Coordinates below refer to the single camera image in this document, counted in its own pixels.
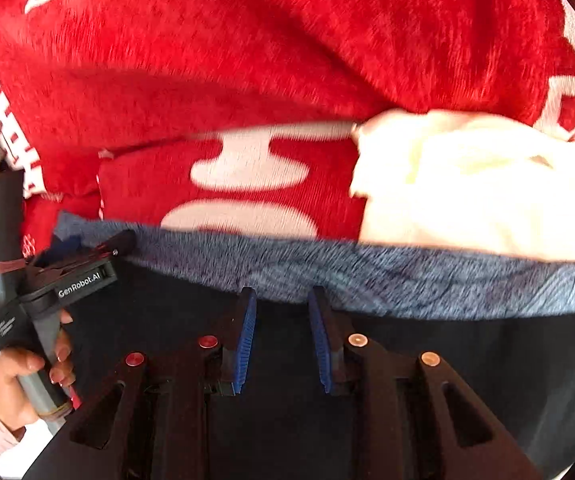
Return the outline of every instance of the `white cloth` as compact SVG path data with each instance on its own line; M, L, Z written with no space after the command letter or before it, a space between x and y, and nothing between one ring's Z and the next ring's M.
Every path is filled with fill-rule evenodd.
M575 142L442 110L391 110L354 135L360 241L575 260Z

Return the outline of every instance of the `finger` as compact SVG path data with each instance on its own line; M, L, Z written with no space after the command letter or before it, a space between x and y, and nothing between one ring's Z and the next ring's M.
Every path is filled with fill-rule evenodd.
M60 383L70 375L72 371L74 371L74 364L71 361L67 360L63 363L56 363L49 371L49 378L52 384Z
M54 343L54 353L59 362L64 362L72 353L72 343L70 342L70 337L67 335L65 330L61 330L58 333L56 342Z
M6 348L0 352L0 380L11 381L39 371L45 361L21 348Z
M74 384L75 381L76 381L76 375L69 374L67 377L64 378L64 380L61 381L61 386L63 388L67 388L68 386L72 386L72 384Z
M74 321L74 319L72 319L72 316L69 312L67 312L66 310L61 310L61 323L64 325L67 325L68 323L71 323L72 321Z

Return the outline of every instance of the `black fabric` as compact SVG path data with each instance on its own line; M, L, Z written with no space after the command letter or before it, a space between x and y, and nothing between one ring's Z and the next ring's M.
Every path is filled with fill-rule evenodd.
M119 262L119 282L71 307L83 398L128 352L170 352L208 332L235 296ZM440 353L544 478L575 460L575 315L477 322L353 316L391 351ZM243 395L212 403L212 478L347 478L351 420L318 381L307 309L261 301Z

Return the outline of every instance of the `person's arm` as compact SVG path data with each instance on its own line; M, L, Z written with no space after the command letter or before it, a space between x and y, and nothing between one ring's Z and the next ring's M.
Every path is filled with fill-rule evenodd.
M71 320L69 314L62 314L61 322ZM50 370L50 378L61 386L71 386L76 378L69 359L72 346L62 330L54 351L59 362ZM43 359L26 350L6 349L0 352L0 454L19 443L25 434L25 426L38 420L36 410L16 378L35 373L44 365Z

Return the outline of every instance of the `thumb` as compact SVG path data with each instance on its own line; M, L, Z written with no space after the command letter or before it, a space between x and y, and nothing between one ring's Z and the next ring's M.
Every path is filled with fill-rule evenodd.
M31 375L45 366L45 361L28 350L6 348L0 352L0 380L11 381Z

